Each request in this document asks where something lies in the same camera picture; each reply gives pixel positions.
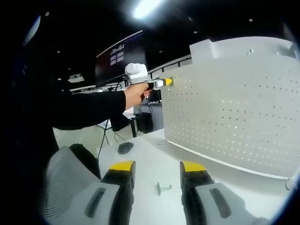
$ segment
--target white perforated panel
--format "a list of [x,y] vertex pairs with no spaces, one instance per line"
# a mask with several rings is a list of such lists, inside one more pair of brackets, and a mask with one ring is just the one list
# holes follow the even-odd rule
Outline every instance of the white perforated panel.
[[170,72],[162,89],[165,137],[254,173],[290,177],[300,164],[300,64],[245,56]]

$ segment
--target cable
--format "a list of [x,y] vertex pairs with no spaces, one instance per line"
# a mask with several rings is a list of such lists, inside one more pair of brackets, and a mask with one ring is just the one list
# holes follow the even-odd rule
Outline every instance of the cable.
[[116,132],[114,132],[113,138],[114,138],[114,140],[116,141],[116,143],[119,143],[119,142],[117,141],[117,139],[116,139]]
[[286,190],[288,190],[288,191],[291,190],[291,189],[289,189],[289,188],[287,187],[287,183],[288,183],[288,181],[289,181],[290,179],[291,179],[291,178],[289,178],[288,180],[285,181],[285,188],[286,188]]
[[[118,82],[118,84],[117,84],[117,86],[116,86],[116,88],[115,88],[114,91],[117,90],[119,84],[120,84],[120,82]],[[108,121],[109,121],[109,119],[107,119],[107,121],[106,121],[106,125],[105,125],[105,128],[104,128],[104,134],[103,134],[101,146],[100,146],[100,149],[99,149],[99,152],[98,152],[98,156],[97,156],[97,162],[98,162],[98,168],[99,168],[99,174],[100,174],[100,176],[101,176],[101,172],[100,172],[100,167],[99,167],[99,155],[100,155],[100,152],[101,152],[101,149],[102,149],[102,146],[103,146],[103,142],[104,142],[104,138],[105,138],[105,135],[106,135],[105,133],[106,133],[106,128],[107,128]]]
[[146,99],[146,101],[147,101],[147,105],[148,105],[148,107],[149,107],[150,114],[151,114],[151,118],[152,118],[152,111],[153,111],[152,106],[151,106],[151,104],[150,104],[148,98],[146,97],[145,99]]
[[168,140],[165,140],[164,142],[162,142],[162,143],[157,143],[158,145],[165,145],[165,144],[167,144],[168,143]]
[[126,139],[124,139],[123,137],[121,137],[121,136],[120,136],[119,134],[117,134],[116,132],[114,132],[114,134],[115,134],[114,136],[117,135],[118,137],[120,137],[120,138],[122,138],[124,141],[126,141]]

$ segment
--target computer mouse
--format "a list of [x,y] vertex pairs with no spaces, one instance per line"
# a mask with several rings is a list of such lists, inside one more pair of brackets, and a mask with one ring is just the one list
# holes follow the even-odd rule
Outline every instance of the computer mouse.
[[131,142],[126,142],[126,143],[123,143],[123,144],[120,144],[119,145],[119,148],[118,148],[118,153],[119,154],[126,154],[126,153],[129,153],[129,151],[133,148],[133,143]]

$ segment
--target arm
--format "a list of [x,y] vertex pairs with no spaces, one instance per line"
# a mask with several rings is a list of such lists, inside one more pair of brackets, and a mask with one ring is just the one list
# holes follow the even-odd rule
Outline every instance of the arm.
[[125,91],[108,91],[91,94],[58,92],[52,100],[52,125],[58,129],[74,130],[90,127],[106,119],[121,117],[126,109],[141,102],[147,84],[131,85]]

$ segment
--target dark background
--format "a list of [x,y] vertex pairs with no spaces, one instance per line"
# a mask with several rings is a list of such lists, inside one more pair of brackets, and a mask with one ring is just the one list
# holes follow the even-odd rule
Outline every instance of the dark background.
[[[66,89],[95,84],[96,56],[143,30],[148,70],[190,54],[189,45],[245,36],[286,39],[284,24],[298,37],[297,9],[289,1],[165,0],[144,19],[133,11],[140,0],[60,0],[42,15],[43,51]],[[66,82],[81,73],[84,82]]]

